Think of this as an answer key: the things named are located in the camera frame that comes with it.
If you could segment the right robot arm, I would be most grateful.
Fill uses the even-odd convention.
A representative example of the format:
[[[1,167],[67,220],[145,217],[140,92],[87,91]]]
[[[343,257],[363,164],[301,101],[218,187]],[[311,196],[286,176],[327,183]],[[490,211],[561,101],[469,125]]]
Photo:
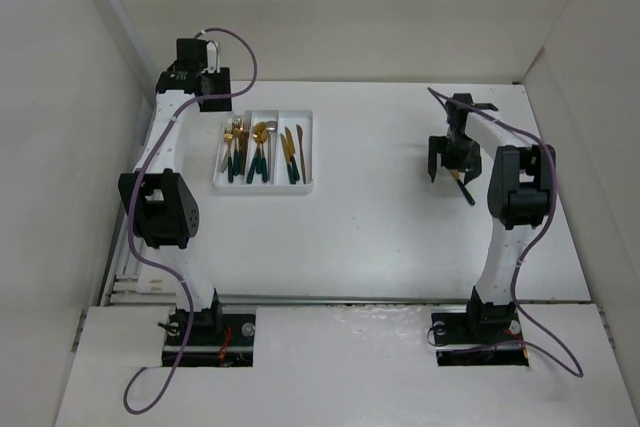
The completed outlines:
[[[520,268],[553,220],[557,198],[555,151],[539,137],[506,124],[496,106],[469,94],[437,91],[447,132],[428,141],[429,177],[441,169],[462,175],[464,185],[492,160],[487,207],[492,233],[480,278],[462,314],[440,317],[449,343],[491,343],[516,321],[515,285]]]

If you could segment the gold knife green handle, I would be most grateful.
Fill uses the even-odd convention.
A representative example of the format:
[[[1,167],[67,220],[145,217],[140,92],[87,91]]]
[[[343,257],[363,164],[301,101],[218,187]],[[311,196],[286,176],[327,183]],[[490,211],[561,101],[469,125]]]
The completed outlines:
[[[473,196],[471,195],[471,193],[469,192],[469,190],[467,189],[467,187],[464,185],[464,182],[461,180],[459,172],[456,171],[456,170],[450,170],[450,174],[454,178],[457,186],[459,187],[461,193],[463,194],[463,196],[464,196],[465,200],[468,202],[468,204],[471,205],[471,206],[475,206],[476,205],[476,201],[473,198]]]
[[[287,174],[288,174],[289,183],[291,185],[295,185],[296,184],[296,178],[295,178],[295,174],[294,174],[294,171],[293,171],[293,166],[292,166],[292,163],[291,163],[291,156],[290,156],[289,149],[288,149],[288,142],[287,142],[286,137],[285,137],[284,134],[280,134],[280,140],[281,140],[283,154],[284,154],[284,158],[285,158],[285,162],[286,162],[286,168],[287,168]]]
[[[297,165],[296,157],[295,157],[295,146],[293,141],[292,132],[289,127],[285,128],[285,137],[288,142],[288,149],[291,156],[291,163],[293,166],[293,171],[296,178],[296,183],[301,180],[301,174]]]

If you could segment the silver rose fork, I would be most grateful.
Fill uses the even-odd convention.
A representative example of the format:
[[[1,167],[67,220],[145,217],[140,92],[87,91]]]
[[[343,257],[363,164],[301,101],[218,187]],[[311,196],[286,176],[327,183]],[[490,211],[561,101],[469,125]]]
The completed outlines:
[[[224,173],[225,170],[227,169],[228,158],[230,156],[233,139],[234,139],[233,124],[227,123],[224,127],[224,132],[222,136],[223,145],[221,147],[220,160],[218,163],[218,171],[220,173]]]

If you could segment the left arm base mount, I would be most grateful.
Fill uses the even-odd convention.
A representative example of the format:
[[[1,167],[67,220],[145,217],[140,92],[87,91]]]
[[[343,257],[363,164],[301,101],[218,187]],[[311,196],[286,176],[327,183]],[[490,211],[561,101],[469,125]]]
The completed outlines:
[[[254,361],[254,313],[226,313],[214,321],[204,323],[204,312],[198,312],[179,367],[244,368]],[[161,354],[163,367],[171,367],[178,356],[187,326],[183,310],[172,313],[158,326],[165,331]]]

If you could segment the gold fork green handle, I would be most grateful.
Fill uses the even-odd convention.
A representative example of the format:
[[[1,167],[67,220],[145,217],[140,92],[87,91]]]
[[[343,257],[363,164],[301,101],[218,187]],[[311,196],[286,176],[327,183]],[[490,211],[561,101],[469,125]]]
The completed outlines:
[[[244,132],[244,118],[243,117],[235,117],[233,121],[234,130],[234,157],[233,157],[233,174],[238,176],[241,172],[241,163],[242,163],[242,138]]]

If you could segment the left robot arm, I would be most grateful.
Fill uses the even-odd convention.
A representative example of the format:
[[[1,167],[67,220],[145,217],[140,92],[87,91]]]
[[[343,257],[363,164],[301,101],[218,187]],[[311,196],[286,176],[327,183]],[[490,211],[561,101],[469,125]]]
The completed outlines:
[[[131,254],[176,283],[176,311],[164,327],[183,344],[192,336],[213,343],[224,329],[216,291],[199,292],[194,274],[179,259],[200,223],[198,203],[182,175],[185,152],[198,116],[230,112],[236,96],[216,42],[203,33],[178,39],[175,60],[156,82],[143,153],[132,172],[118,179]]]

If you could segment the silver spoon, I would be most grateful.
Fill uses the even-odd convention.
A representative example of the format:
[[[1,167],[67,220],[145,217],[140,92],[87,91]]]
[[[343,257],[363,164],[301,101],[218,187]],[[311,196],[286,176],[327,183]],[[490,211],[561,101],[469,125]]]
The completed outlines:
[[[265,123],[265,131],[267,133],[267,161],[268,161],[268,179],[273,182],[274,176],[274,136],[277,133],[278,123],[275,120],[269,120]]]

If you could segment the rose gold knife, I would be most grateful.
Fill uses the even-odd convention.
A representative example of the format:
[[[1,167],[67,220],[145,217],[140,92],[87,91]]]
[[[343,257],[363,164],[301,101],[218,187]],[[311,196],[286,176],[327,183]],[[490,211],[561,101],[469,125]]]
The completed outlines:
[[[304,151],[304,130],[300,124],[296,124],[296,131],[297,131],[299,151],[300,151],[299,157],[300,157],[302,180],[304,184],[307,184],[307,172],[306,172],[306,161],[305,161],[305,151]]]

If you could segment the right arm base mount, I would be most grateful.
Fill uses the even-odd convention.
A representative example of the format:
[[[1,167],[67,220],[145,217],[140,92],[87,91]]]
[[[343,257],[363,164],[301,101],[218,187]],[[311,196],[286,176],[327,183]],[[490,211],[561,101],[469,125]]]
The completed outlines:
[[[427,338],[439,367],[529,366],[518,323],[512,332],[510,324],[472,327],[463,312],[435,312],[431,319]]]

